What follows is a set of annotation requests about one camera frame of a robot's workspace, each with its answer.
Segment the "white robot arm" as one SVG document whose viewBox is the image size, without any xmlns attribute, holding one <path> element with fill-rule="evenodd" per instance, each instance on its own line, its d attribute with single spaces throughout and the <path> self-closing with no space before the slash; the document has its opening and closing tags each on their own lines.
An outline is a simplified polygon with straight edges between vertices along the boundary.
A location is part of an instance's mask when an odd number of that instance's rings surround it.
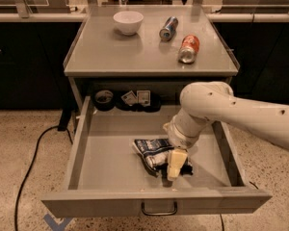
<svg viewBox="0 0 289 231">
<path fill-rule="evenodd" d="M 167 178 L 176 180 L 188 149 L 215 121 L 246 130 L 289 150 L 289 105 L 243 99 L 224 82 L 195 82 L 180 93 L 180 110 L 164 125 L 174 147 L 168 156 Z"/>
</svg>

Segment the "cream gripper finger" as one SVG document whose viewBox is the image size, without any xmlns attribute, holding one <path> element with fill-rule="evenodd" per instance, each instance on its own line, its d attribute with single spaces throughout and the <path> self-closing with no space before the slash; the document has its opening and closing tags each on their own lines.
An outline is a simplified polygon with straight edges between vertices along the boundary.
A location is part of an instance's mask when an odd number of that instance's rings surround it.
<svg viewBox="0 0 289 231">
<path fill-rule="evenodd" d="M 167 179 L 174 181 L 180 174 L 188 153 L 186 150 L 175 148 L 168 155 Z"/>
</svg>

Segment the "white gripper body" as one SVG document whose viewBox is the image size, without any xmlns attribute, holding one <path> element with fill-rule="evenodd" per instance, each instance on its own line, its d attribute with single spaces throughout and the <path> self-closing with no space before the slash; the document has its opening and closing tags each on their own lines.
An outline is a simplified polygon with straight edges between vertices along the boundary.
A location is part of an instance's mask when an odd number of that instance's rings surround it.
<svg viewBox="0 0 289 231">
<path fill-rule="evenodd" d="M 180 149 L 189 149 L 197 142 L 203 129 L 212 124 L 211 120 L 189 115 L 183 108 L 163 125 L 170 144 Z"/>
</svg>

